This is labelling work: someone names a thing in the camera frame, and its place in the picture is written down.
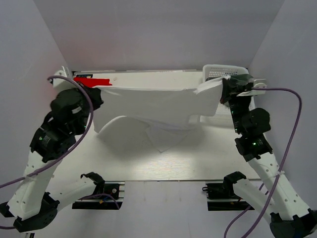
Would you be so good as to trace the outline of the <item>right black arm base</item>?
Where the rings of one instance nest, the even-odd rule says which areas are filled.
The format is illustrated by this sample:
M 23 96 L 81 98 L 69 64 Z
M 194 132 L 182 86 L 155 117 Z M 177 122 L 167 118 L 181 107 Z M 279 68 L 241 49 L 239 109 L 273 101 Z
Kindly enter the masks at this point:
M 222 183 L 206 183 L 202 192 L 207 196 L 208 211 L 243 211 L 249 207 L 245 200 L 229 193 Z

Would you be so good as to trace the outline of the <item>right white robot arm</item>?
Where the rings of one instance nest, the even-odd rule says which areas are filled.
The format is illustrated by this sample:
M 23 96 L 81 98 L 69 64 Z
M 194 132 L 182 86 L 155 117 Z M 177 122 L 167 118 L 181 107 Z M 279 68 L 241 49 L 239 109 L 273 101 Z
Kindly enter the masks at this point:
M 305 238 L 317 229 L 317 212 L 312 210 L 295 191 L 282 170 L 287 152 L 280 163 L 264 134 L 270 127 L 270 115 L 262 108 L 249 109 L 251 98 L 267 91 L 267 87 L 248 74 L 221 78 L 221 104 L 228 103 L 235 132 L 236 147 L 249 166 L 258 174 L 268 194 L 262 193 L 241 172 L 224 177 L 224 193 L 245 200 L 259 216 L 243 235 L 245 238 L 261 219 L 269 224 L 276 238 Z

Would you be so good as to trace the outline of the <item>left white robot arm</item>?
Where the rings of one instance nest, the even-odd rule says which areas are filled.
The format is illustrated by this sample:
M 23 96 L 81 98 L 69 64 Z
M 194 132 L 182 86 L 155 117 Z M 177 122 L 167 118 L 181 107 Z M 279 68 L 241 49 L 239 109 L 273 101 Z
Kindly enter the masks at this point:
M 57 191 L 47 191 L 61 163 L 59 157 L 78 145 L 75 136 L 87 133 L 89 113 L 102 104 L 101 90 L 88 87 L 61 91 L 51 102 L 51 111 L 31 141 L 24 180 L 13 197 L 0 205 L 4 217 L 15 218 L 13 227 L 18 232 L 43 229 L 67 205 L 86 196 L 99 198 L 104 194 L 105 181 L 94 172 L 81 174 L 76 182 L 61 185 Z

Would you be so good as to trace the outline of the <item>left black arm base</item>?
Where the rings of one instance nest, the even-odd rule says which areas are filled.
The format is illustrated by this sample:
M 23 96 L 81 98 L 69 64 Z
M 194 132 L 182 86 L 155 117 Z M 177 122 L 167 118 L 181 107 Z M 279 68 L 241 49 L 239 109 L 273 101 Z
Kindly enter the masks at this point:
M 72 204 L 73 210 L 119 210 L 123 204 L 125 182 L 106 182 L 96 188 L 93 195 L 77 200 Z

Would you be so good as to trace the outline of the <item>white t shirt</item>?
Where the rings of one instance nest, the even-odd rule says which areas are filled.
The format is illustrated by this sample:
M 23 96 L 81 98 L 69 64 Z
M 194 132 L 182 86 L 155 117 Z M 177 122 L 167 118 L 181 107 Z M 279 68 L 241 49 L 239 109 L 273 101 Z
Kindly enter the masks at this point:
M 94 112 L 94 130 L 99 133 L 117 117 L 137 119 L 149 125 L 148 138 L 164 152 L 193 130 L 200 116 L 215 115 L 224 79 L 211 79 L 189 89 L 101 87 L 104 103 Z

